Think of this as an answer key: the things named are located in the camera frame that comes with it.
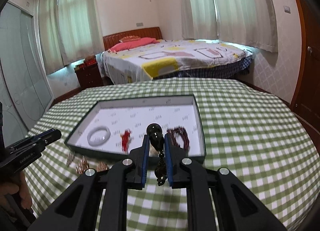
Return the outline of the person left hand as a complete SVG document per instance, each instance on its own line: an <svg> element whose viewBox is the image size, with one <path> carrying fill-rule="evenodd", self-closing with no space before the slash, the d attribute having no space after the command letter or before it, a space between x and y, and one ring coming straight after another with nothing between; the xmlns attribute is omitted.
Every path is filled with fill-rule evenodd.
<svg viewBox="0 0 320 231"><path fill-rule="evenodd" d="M15 175L8 182L1 183L1 207L9 212L14 212L7 200L7 195L18 194L21 198L21 207L23 209L30 209L33 202L29 192L27 182L25 180L24 171Z"/></svg>

